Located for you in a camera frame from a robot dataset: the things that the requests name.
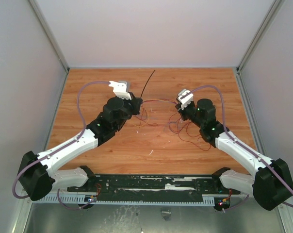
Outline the black zip tie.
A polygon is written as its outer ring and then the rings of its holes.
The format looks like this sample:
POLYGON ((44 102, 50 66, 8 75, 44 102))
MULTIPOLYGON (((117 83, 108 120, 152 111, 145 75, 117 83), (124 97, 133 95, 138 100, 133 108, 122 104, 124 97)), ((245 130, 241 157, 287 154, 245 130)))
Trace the black zip tie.
POLYGON ((150 76, 148 77, 148 79, 147 79, 147 81, 146 81, 146 83, 145 83, 145 85, 144 85, 144 87, 143 87, 143 89, 142 89, 142 91, 141 91, 141 94, 140 94, 140 98, 141 98, 141 99, 142 99, 142 97, 143 97, 143 94, 144 94, 144 91, 145 91, 145 89, 146 89, 146 87, 147 87, 147 84, 149 83, 151 77, 153 76, 153 74, 154 74, 155 72, 156 72, 156 70, 153 70, 152 73, 150 74, 150 76))

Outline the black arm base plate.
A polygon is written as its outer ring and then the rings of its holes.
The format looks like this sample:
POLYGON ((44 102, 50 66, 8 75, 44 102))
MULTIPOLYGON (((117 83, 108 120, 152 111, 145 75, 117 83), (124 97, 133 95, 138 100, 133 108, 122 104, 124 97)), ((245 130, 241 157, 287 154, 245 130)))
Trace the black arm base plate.
POLYGON ((81 187, 68 192, 99 192, 99 201, 112 202, 201 202, 204 196, 228 197, 239 194, 229 191, 210 175, 92 175, 81 187))

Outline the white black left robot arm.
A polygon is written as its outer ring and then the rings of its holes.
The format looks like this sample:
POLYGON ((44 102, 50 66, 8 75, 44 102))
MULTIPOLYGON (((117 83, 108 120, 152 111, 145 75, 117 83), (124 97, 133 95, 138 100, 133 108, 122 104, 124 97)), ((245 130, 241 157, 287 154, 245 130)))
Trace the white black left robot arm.
POLYGON ((106 143, 120 131, 126 121, 140 113, 142 98, 129 93, 130 98, 110 98, 97 118, 81 132, 62 144, 35 154, 33 151, 22 157, 16 181, 20 182, 26 197, 40 200, 50 191, 67 187, 80 187, 88 192, 94 189, 96 180, 81 167, 72 170, 60 168, 84 152, 106 143))

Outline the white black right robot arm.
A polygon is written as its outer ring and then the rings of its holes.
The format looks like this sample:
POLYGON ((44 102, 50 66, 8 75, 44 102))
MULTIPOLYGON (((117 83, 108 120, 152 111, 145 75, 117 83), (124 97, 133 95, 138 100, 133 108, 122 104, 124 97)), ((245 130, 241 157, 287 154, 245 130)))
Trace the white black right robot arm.
POLYGON ((269 211, 293 196, 293 181, 287 163, 261 155, 240 141, 216 119, 216 108, 210 99, 194 102, 192 98, 178 97, 177 101, 176 109, 181 118, 198 126, 205 142, 228 154, 248 171, 248 174, 230 168, 216 171, 216 178, 211 181, 214 192, 240 191, 269 211))

